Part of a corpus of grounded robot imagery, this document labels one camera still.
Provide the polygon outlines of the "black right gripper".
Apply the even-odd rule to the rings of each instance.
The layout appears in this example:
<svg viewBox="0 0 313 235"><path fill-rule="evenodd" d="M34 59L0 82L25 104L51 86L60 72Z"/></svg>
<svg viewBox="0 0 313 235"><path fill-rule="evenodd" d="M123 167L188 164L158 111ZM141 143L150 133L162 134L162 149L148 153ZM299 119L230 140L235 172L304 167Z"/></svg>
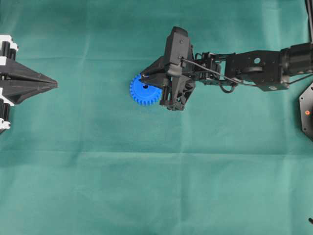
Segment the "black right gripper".
<svg viewBox="0 0 313 235"><path fill-rule="evenodd" d="M164 65L164 56L159 57L140 75L144 84L162 89L160 105L172 111L182 111L191 93L195 89L195 81L183 74L186 67L185 58L179 57L179 64Z"/></svg>

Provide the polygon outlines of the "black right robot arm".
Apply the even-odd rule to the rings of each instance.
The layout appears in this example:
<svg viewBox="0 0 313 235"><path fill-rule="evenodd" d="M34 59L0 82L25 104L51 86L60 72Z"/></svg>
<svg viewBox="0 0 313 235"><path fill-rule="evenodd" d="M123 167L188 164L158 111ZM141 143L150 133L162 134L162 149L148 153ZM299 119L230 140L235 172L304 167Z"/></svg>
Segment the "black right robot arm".
<svg viewBox="0 0 313 235"><path fill-rule="evenodd" d="M174 64L159 57L140 73L145 85L162 90L160 105L182 111L196 82L219 86L232 93L238 85L257 87L264 92L287 90L296 75L313 73L313 45L293 45L280 51L255 50L244 53L189 53Z"/></svg>

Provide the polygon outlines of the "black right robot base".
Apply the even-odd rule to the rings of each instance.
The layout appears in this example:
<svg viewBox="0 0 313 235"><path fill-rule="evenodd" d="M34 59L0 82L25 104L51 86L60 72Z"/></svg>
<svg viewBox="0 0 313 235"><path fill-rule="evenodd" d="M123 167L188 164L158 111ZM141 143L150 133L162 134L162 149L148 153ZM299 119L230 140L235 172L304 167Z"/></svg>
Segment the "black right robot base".
<svg viewBox="0 0 313 235"><path fill-rule="evenodd" d="M311 83L299 97L301 128L313 140L313 84Z"/></svg>

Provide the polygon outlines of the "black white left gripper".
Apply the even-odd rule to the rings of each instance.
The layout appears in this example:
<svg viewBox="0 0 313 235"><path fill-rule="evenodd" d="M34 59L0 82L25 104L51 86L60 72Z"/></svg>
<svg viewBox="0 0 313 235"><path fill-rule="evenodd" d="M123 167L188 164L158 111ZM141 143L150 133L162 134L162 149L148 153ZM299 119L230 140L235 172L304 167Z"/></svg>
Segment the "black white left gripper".
<svg viewBox="0 0 313 235"><path fill-rule="evenodd" d="M58 87L57 81L18 62L19 47L10 35L0 36L0 133L11 127L10 108ZM8 82L10 78L36 82Z"/></svg>

